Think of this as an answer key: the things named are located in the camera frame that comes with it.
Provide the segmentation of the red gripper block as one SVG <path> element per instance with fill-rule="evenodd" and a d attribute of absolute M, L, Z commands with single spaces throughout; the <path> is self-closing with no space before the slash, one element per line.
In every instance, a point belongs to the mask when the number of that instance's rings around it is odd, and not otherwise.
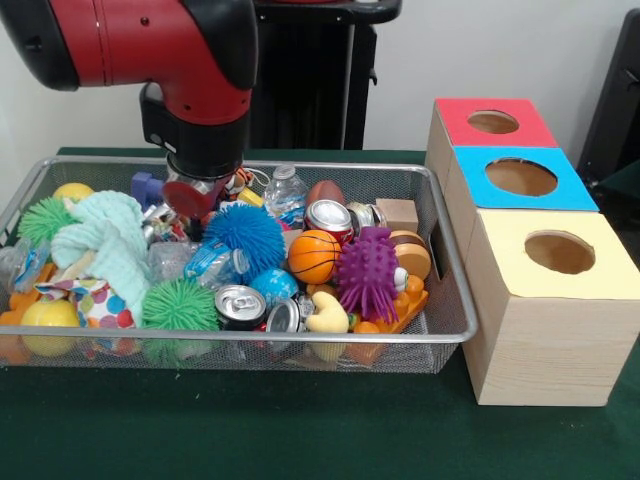
<path fill-rule="evenodd" d="M 219 196 L 231 180 L 230 176 L 211 181 L 171 173 L 162 187 L 165 202 L 179 215 L 189 220 L 190 239 L 201 239 L 204 227 L 200 218 L 215 206 Z"/>

